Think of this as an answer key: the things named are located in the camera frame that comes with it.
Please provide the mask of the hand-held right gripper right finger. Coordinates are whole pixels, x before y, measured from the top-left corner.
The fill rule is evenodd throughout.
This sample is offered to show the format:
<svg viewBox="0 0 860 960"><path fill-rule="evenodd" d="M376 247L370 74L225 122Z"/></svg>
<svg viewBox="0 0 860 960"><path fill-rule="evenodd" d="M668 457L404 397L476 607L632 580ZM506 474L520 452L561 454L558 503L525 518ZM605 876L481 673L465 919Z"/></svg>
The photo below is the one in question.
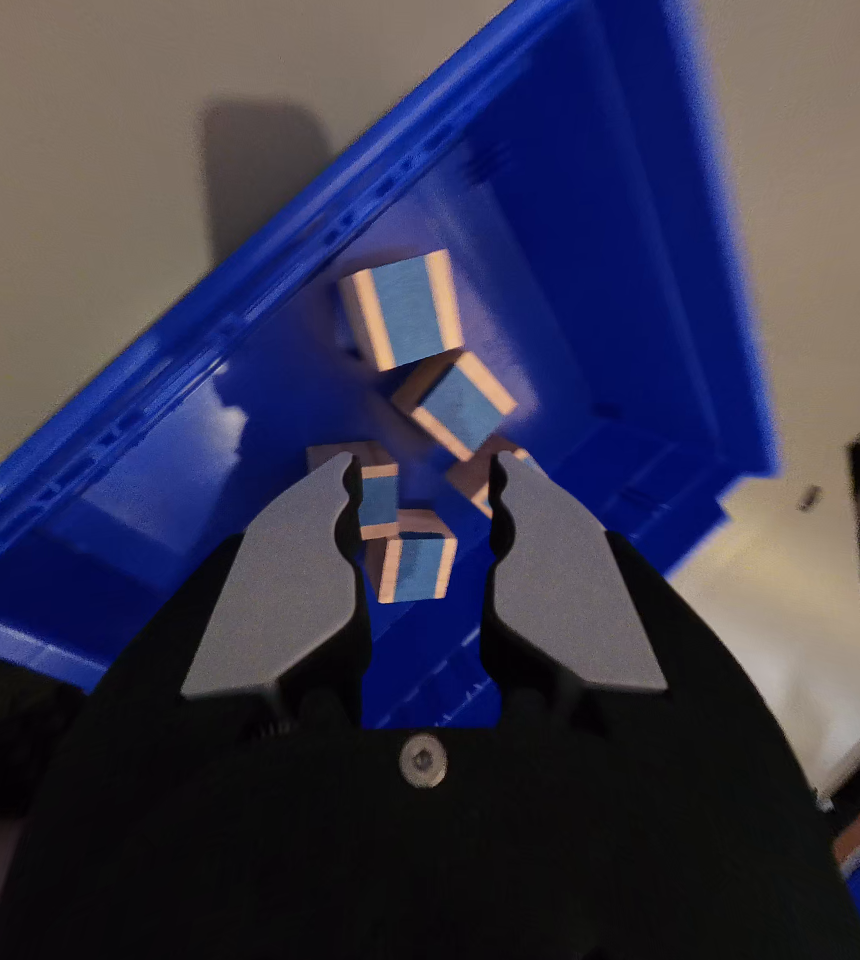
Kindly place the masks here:
<svg viewBox="0 0 860 960"><path fill-rule="evenodd" d="M587 722L597 693L661 696L669 684L604 525L540 469L490 458L480 656L513 711Z"/></svg>

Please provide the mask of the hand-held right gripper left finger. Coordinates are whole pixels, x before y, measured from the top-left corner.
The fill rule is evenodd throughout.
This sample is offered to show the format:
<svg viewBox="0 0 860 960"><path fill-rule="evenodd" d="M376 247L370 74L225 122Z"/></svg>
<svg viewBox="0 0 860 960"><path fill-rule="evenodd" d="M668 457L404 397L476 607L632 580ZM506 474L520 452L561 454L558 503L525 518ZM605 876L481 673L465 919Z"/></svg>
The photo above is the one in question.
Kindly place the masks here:
<svg viewBox="0 0 860 960"><path fill-rule="evenodd" d="M363 713L372 657L359 507L362 467L339 452L246 529L181 693L261 694L295 714L317 690Z"/></svg>

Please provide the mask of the blue taped wooden cube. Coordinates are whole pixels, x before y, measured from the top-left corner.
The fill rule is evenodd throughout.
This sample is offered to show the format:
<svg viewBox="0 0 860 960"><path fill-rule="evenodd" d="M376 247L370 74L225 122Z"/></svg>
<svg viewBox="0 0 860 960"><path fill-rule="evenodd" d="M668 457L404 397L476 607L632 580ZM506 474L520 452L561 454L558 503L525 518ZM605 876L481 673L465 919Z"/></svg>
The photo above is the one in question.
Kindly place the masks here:
<svg viewBox="0 0 860 960"><path fill-rule="evenodd" d="M357 270L338 282L356 347L380 373L464 347L449 252Z"/></svg>
<svg viewBox="0 0 860 960"><path fill-rule="evenodd" d="M489 477L492 457L508 452L516 460L542 471L531 453L518 443L493 435L487 438L467 461L456 461L448 469L445 479L449 485L474 505L489 520L493 510L489 499Z"/></svg>
<svg viewBox="0 0 860 960"><path fill-rule="evenodd" d="M380 604L443 599L458 539L433 511L401 509L395 531L364 547L364 568Z"/></svg>
<svg viewBox="0 0 860 960"><path fill-rule="evenodd" d="M394 537L399 532L399 463L375 440L343 441L306 448L309 472L341 452L361 462L362 502L358 510L364 542Z"/></svg>
<svg viewBox="0 0 860 960"><path fill-rule="evenodd" d="M390 401L463 463L518 405L483 361L461 347L420 361Z"/></svg>

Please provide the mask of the blue plastic bin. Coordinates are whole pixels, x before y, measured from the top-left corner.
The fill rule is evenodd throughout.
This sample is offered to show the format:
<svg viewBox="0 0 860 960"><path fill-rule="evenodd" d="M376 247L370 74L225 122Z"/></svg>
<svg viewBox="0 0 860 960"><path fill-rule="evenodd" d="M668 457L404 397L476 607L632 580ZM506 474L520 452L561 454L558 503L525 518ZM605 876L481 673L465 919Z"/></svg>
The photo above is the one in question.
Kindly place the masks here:
<svg viewBox="0 0 860 960"><path fill-rule="evenodd" d="M513 2L0 465L0 659L91 690L315 444L376 440L456 534L378 605L371 728L489 726L489 521L352 353L341 275L448 249L501 429L661 573L775 470L679 2Z"/></svg>

